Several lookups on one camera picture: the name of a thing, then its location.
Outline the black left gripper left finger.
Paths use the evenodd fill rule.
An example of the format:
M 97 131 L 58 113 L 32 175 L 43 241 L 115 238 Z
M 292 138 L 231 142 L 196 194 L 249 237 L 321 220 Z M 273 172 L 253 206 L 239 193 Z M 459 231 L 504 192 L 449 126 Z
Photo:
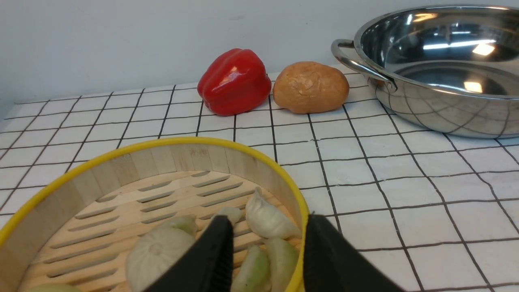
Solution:
M 228 216 L 217 215 L 202 236 L 146 292 L 230 292 L 234 231 Z

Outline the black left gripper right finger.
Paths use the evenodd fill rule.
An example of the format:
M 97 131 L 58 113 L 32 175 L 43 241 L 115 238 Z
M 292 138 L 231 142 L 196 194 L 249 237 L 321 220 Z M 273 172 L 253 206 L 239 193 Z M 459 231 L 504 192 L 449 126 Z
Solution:
M 402 292 L 319 214 L 310 214 L 303 255 L 306 292 Z

